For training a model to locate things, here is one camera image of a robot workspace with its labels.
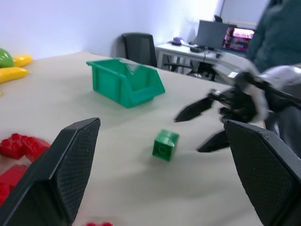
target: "table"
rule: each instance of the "table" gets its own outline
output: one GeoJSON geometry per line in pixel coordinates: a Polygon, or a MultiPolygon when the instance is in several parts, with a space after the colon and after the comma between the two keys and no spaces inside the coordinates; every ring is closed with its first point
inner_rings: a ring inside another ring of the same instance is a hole
{"type": "Polygon", "coordinates": [[[169,43],[157,45],[156,49],[159,52],[158,68],[162,67],[164,55],[200,61],[213,65],[218,62],[215,51],[206,50],[206,52],[202,53],[193,53],[190,51],[189,46],[175,46],[169,43]]]}
{"type": "Polygon", "coordinates": [[[51,143],[62,128],[101,118],[90,180],[74,225],[96,217],[114,226],[262,226],[230,150],[195,151],[222,129],[219,105],[196,120],[173,123],[185,105],[210,89],[227,87],[158,70],[166,93],[126,109],[92,90],[86,61],[105,58],[80,52],[41,59],[26,67],[27,77],[0,85],[2,138],[19,132],[51,143]],[[181,135],[171,162],[151,155],[163,128],[181,135]]]}

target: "green lego block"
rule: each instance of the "green lego block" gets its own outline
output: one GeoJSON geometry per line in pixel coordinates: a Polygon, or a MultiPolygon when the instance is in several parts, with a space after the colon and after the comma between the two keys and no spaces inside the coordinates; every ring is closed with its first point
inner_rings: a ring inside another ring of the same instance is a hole
{"type": "Polygon", "coordinates": [[[179,134],[168,130],[161,130],[155,139],[152,155],[170,161],[175,153],[179,134]]]}

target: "white wall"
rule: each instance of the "white wall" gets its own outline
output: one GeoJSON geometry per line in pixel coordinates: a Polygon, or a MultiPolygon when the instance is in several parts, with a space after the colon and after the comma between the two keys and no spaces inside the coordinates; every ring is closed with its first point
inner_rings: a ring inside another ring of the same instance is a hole
{"type": "Polygon", "coordinates": [[[220,15],[222,13],[222,8],[224,5],[225,0],[219,0],[216,6],[216,10],[215,10],[215,14],[216,15],[220,15]]]}
{"type": "Polygon", "coordinates": [[[243,21],[257,24],[268,2],[269,0],[225,0],[222,18],[225,22],[243,21]]]}
{"type": "Polygon", "coordinates": [[[35,59],[88,50],[114,56],[124,32],[156,43],[188,36],[190,19],[211,20],[219,0],[6,0],[0,48],[35,59]]]}

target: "red lego block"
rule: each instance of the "red lego block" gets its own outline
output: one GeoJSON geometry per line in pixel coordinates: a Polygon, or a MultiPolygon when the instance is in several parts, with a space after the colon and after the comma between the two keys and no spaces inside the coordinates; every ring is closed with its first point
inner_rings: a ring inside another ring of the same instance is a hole
{"type": "Polygon", "coordinates": [[[2,140],[0,143],[0,154],[11,159],[19,160],[24,155],[21,137],[20,134],[15,133],[11,135],[10,138],[2,140]]]}
{"type": "Polygon", "coordinates": [[[4,203],[11,191],[11,186],[0,183],[0,205],[4,203]]]}
{"type": "Polygon", "coordinates": [[[6,184],[14,188],[27,169],[28,166],[15,165],[11,167],[8,171],[0,175],[0,184],[6,184]]]}
{"type": "Polygon", "coordinates": [[[22,137],[22,144],[25,156],[31,162],[34,162],[50,147],[50,144],[44,140],[27,136],[22,137]]]}

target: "green storage bin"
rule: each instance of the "green storage bin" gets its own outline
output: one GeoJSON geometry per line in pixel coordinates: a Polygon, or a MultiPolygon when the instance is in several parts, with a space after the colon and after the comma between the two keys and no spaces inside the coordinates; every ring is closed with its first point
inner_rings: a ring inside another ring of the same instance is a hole
{"type": "Polygon", "coordinates": [[[130,108],[165,93],[157,70],[125,59],[88,61],[93,90],[130,108]]]}

